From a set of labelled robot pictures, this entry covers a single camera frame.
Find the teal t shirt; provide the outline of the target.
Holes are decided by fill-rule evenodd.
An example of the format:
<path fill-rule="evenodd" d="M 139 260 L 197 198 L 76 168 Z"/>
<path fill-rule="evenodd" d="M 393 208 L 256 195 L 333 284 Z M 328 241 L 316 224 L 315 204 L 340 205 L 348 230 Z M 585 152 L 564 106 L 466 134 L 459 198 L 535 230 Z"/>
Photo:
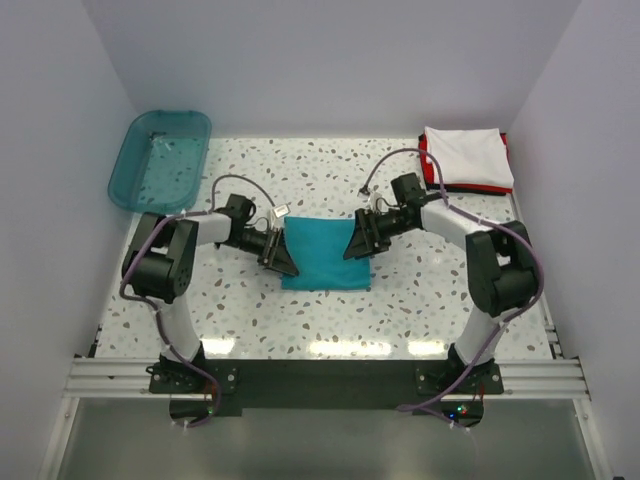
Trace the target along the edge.
<path fill-rule="evenodd" d="M 283 275 L 281 288 L 291 291 L 357 291 L 371 286 L 368 258 L 343 254 L 351 240 L 353 219 L 286 217 L 284 239 L 299 273 Z"/>

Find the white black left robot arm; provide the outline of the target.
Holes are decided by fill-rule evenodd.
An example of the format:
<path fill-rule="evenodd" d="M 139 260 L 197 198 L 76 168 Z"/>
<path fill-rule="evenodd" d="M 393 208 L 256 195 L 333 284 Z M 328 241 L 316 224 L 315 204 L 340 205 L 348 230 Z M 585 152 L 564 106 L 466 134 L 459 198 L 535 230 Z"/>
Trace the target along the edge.
<path fill-rule="evenodd" d="M 203 393 L 214 399 L 222 393 L 206 366 L 186 299 L 199 246 L 228 246 L 255 256 L 267 270 L 299 274 L 283 231 L 250 225 L 255 211 L 253 201 L 232 194 L 213 211 L 145 213 L 140 218 L 121 267 L 119 295 L 147 305 L 154 317 L 161 347 L 158 362 L 148 369 L 151 392 Z"/>

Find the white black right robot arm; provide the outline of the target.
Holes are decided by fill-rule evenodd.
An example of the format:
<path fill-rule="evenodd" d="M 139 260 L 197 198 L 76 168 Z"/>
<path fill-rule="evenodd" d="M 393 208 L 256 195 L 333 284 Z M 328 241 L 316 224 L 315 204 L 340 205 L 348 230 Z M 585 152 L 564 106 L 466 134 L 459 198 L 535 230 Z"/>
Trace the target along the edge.
<path fill-rule="evenodd" d="M 495 364 L 495 349 L 506 324 L 523 313 L 539 293 L 541 280 L 524 224 L 482 220 L 451 204 L 445 194 L 429 194 L 418 176 L 391 181 L 396 205 L 382 212 L 372 200 L 355 212 L 344 259 L 386 252 L 391 239 L 413 230 L 442 237 L 466 255 L 470 316 L 447 359 L 436 371 L 439 394 L 469 392 Z"/>

